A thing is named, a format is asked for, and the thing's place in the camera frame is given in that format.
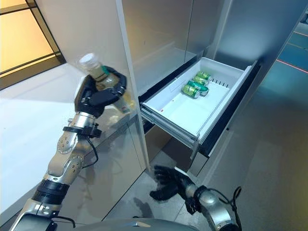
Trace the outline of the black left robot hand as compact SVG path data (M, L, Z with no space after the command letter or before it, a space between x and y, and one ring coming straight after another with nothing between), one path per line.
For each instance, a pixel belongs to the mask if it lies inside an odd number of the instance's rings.
M91 75L87 75L74 100L75 112L87 113L95 118L99 118L106 106L119 101L124 95L127 88L127 77L109 66L106 69L114 74L119 82L111 88L99 91L96 88L94 78Z

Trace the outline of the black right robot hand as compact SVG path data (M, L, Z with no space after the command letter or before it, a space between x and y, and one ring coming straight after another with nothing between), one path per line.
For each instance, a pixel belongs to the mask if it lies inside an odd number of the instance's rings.
M159 189L150 192L150 196L157 201L166 201L176 194L183 200L187 200L186 189L194 185L193 181L185 174L175 168L165 166L154 166L154 175L161 186Z

